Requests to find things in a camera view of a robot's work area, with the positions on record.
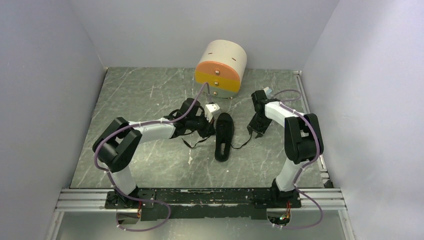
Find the black shoelace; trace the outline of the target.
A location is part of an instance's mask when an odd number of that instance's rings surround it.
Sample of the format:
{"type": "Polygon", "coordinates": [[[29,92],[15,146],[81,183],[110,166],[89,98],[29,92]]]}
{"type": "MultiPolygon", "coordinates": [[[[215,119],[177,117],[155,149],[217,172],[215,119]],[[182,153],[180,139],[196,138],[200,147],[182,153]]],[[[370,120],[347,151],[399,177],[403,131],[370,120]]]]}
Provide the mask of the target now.
{"type": "MultiPolygon", "coordinates": [[[[215,150],[216,151],[221,151],[223,150],[224,152],[229,150],[230,148],[238,150],[241,149],[242,147],[244,147],[246,144],[249,143],[249,141],[252,139],[252,134],[249,135],[249,139],[244,142],[242,145],[235,147],[232,144],[233,141],[233,137],[234,137],[234,130],[216,130],[215,133],[215,150]]],[[[210,137],[208,138],[202,138],[201,140],[199,140],[198,142],[196,142],[194,145],[190,145],[186,140],[184,140],[182,138],[183,143],[189,147],[190,149],[195,149],[197,144],[199,143],[203,143],[206,140],[208,140],[210,137]]]]}

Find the black shoe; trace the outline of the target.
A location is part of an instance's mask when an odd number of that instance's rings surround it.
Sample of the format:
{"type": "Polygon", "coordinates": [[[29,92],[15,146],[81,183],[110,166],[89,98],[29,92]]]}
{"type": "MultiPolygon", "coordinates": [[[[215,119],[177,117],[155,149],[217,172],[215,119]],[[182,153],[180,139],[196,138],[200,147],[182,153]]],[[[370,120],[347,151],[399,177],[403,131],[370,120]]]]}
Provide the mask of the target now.
{"type": "Polygon", "coordinates": [[[231,115],[227,112],[221,113],[215,123],[214,157],[218,162],[225,162],[229,159],[234,131],[234,121],[231,115]]]}

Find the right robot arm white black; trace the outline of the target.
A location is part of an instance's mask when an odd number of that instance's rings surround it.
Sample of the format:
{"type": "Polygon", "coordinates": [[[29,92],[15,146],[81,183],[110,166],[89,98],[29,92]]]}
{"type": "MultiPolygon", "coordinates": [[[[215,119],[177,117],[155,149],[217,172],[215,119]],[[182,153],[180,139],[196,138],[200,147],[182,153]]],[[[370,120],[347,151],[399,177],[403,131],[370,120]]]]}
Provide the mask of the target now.
{"type": "Polygon", "coordinates": [[[251,94],[255,114],[247,125],[249,134],[262,137],[272,122],[284,130],[285,163],[271,187],[252,197],[257,209],[300,207],[297,182],[304,168],[323,154],[324,144],[318,117],[314,113],[300,113],[281,100],[269,98],[265,90],[251,94]]]}

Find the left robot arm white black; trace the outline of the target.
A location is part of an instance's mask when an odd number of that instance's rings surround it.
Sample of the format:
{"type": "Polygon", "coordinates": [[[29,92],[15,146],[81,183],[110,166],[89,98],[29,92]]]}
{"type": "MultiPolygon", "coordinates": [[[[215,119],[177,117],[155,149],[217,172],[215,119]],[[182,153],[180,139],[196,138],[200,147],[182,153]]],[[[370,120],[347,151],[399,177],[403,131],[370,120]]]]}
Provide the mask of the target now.
{"type": "Polygon", "coordinates": [[[215,135],[214,123],[221,112],[218,104],[205,106],[187,98],[179,109],[152,121],[133,122],[115,118],[92,146],[95,166],[112,180],[114,191],[106,208],[130,209],[142,204],[140,188],[134,181],[130,163],[137,147],[150,141],[174,139],[197,132],[202,140],[215,135]]]}

